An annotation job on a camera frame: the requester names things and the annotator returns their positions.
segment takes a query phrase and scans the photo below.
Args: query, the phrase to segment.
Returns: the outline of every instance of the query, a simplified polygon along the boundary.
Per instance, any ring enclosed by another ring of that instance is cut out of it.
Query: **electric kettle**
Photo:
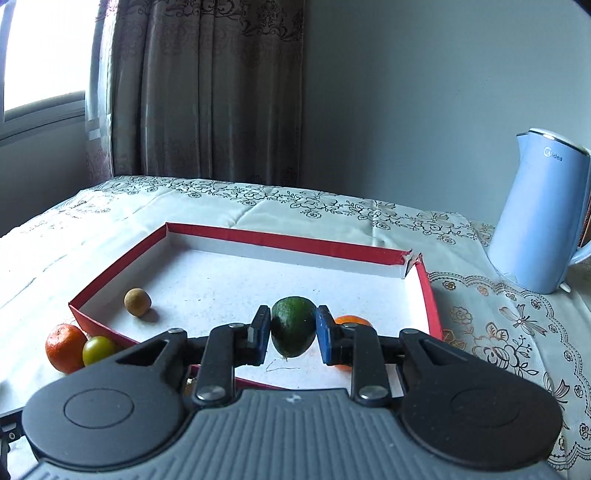
[[[520,164],[488,257],[496,270],[541,294],[558,286],[569,265],[591,255],[578,248],[589,205],[591,158],[585,147],[538,128],[518,134]]]

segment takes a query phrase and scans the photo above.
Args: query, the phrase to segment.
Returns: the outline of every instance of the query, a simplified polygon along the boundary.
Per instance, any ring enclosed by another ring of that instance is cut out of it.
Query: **curtain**
[[[86,95],[92,184],[295,186],[304,0],[101,0]]]

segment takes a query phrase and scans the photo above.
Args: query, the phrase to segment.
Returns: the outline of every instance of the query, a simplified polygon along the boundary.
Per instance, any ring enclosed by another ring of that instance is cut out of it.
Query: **tablecloth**
[[[68,301],[166,221],[422,252],[444,340],[551,392],[564,424],[548,461],[565,478],[591,478],[591,266],[571,269],[570,294],[524,291],[488,261],[491,225],[311,190],[118,177],[0,238],[0,411],[61,376],[44,342],[73,323]],[[24,439],[12,450],[9,470],[22,475],[34,458]]]

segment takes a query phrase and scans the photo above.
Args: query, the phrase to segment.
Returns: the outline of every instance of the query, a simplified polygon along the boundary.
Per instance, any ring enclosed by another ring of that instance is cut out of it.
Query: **window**
[[[0,0],[0,140],[84,114],[98,4]]]

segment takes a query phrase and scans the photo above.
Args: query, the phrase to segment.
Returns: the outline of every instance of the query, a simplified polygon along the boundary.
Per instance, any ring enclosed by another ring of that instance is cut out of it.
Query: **green avocado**
[[[316,305],[303,297],[286,297],[271,309],[271,340],[285,358],[304,353],[316,337]]]

